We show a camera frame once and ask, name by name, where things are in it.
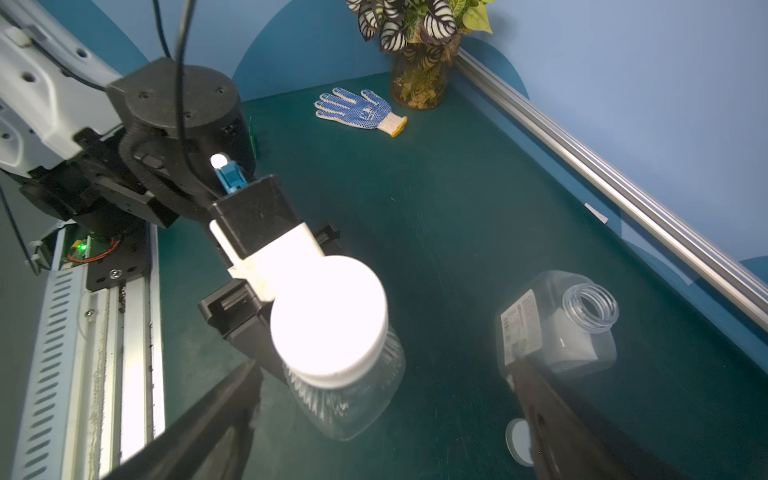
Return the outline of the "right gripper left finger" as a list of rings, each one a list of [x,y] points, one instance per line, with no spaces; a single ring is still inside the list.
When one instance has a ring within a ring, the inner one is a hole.
[[[109,479],[241,479],[250,456],[252,422],[263,375],[242,363]]]

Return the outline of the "round clear bottle green label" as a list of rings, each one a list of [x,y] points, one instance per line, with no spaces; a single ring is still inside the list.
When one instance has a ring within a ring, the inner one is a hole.
[[[405,353],[392,327],[369,371],[342,387],[313,386],[283,368],[302,411],[321,433],[338,441],[355,438],[379,418],[399,388],[405,369]]]

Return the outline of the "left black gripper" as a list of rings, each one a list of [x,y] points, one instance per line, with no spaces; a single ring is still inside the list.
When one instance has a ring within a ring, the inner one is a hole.
[[[280,288],[313,261],[342,251],[340,231],[325,224],[316,232],[302,223],[242,259],[222,229],[210,223],[214,239],[231,261],[232,279],[198,303],[205,322],[236,350],[276,379],[285,379],[270,333],[270,316]]]

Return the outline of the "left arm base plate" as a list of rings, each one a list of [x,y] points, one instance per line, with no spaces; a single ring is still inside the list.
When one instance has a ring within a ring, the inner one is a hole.
[[[139,222],[110,239],[77,239],[64,259],[74,267],[86,268],[86,288],[91,292],[144,277],[151,269],[149,224]]]

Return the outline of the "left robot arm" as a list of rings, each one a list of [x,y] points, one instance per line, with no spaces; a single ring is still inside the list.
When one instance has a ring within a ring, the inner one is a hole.
[[[63,221],[128,250],[136,221],[200,221],[225,255],[230,283],[201,302],[206,320],[273,375],[271,306],[322,249],[274,177],[255,179],[234,83],[169,58],[120,76],[35,1],[1,5],[1,97],[10,127],[2,170]]]

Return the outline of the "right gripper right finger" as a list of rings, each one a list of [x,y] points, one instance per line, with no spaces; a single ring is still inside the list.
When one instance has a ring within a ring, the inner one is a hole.
[[[538,479],[682,479],[536,360],[511,365]]]

